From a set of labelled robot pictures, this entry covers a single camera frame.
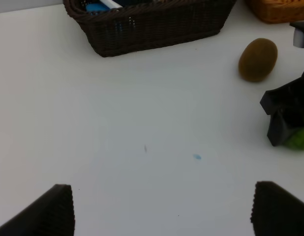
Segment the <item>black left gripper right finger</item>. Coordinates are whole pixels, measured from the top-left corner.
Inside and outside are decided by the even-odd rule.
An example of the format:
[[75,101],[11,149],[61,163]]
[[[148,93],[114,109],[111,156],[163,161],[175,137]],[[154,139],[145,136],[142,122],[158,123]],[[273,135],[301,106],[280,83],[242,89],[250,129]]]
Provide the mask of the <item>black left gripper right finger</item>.
[[250,221],[256,236],[304,236],[304,202],[272,181],[259,181]]

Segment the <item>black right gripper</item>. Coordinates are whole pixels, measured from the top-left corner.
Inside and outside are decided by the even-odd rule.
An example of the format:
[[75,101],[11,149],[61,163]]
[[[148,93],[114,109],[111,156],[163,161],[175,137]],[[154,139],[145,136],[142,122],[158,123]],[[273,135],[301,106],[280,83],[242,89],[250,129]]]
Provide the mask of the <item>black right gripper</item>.
[[267,133],[270,143],[282,145],[295,128],[304,127],[304,72],[298,79],[266,91],[260,104],[271,115]]

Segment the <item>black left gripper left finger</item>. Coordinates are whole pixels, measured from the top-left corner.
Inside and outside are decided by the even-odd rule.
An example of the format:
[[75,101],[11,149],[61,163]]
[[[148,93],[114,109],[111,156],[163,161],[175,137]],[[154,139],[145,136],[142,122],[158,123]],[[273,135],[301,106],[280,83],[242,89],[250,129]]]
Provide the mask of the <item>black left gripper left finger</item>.
[[72,188],[56,184],[15,217],[0,226],[0,236],[73,236]]

